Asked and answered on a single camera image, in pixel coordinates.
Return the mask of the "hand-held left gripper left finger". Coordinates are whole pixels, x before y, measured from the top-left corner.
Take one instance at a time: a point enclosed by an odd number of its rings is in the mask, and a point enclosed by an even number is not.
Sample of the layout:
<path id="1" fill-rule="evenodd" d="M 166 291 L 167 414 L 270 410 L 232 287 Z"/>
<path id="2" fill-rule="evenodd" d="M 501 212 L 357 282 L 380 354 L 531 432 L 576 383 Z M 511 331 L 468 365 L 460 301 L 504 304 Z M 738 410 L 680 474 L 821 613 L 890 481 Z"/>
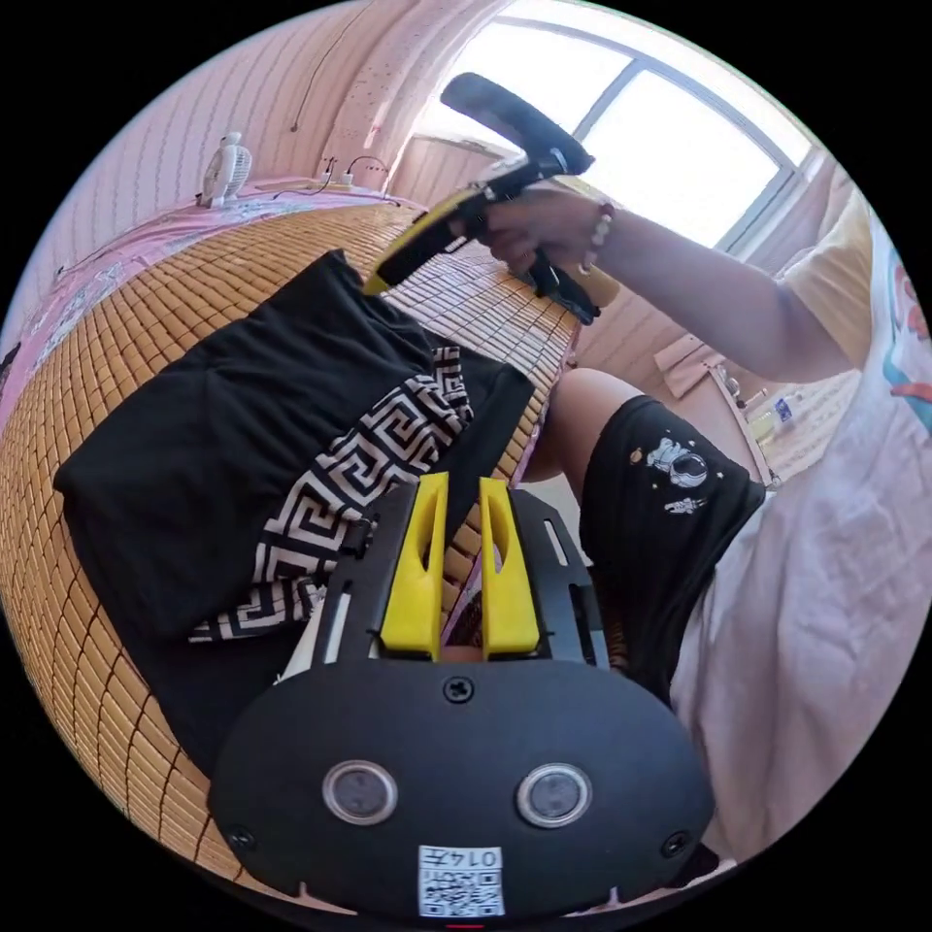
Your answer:
<path id="1" fill-rule="evenodd" d="M 441 648 L 441 608 L 449 475 L 427 474 L 398 487 L 411 502 L 381 627 L 385 650 L 436 661 Z"/>

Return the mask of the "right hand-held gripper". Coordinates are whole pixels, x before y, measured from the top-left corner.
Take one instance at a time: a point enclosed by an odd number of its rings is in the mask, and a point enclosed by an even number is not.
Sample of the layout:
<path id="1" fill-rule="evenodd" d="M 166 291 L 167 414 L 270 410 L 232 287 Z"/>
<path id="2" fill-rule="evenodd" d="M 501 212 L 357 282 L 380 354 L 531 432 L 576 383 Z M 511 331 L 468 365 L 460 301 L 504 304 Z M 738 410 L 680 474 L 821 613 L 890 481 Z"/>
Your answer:
<path id="1" fill-rule="evenodd" d="M 540 154 L 513 155 L 483 170 L 465 187 L 421 213 L 377 260 L 362 293 L 378 296 L 409 279 L 434 257 L 452 254 L 486 233 L 485 213 L 492 204 L 516 199 L 526 188 L 553 178 L 583 175 L 594 163 L 584 149 L 553 148 Z M 557 301 L 583 325 L 590 325 L 603 309 L 603 273 L 585 275 L 551 263 L 537 249 L 525 278 L 538 298 Z"/>

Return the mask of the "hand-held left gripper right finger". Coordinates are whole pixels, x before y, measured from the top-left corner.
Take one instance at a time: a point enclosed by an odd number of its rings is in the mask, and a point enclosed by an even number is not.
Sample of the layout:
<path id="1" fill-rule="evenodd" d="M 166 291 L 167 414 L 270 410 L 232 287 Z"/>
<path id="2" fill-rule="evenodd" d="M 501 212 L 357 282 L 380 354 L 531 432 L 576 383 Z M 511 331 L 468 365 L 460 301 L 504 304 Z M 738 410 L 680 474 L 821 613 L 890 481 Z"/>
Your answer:
<path id="1" fill-rule="evenodd" d="M 540 629 L 507 483 L 482 478 L 479 507 L 483 658 L 531 655 L 539 645 Z"/>

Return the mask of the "person's right hand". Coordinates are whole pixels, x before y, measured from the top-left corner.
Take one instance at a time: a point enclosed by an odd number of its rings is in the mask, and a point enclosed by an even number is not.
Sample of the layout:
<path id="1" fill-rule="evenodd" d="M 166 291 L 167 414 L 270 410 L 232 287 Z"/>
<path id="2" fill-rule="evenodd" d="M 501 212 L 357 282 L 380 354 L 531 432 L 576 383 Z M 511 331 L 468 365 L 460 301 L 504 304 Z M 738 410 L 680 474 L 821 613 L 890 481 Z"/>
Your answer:
<path id="1" fill-rule="evenodd" d="M 511 272 L 528 273 L 542 256 L 550 265 L 588 273 L 615 220 L 611 203 L 549 188 L 523 191 L 485 211 L 480 242 Z"/>

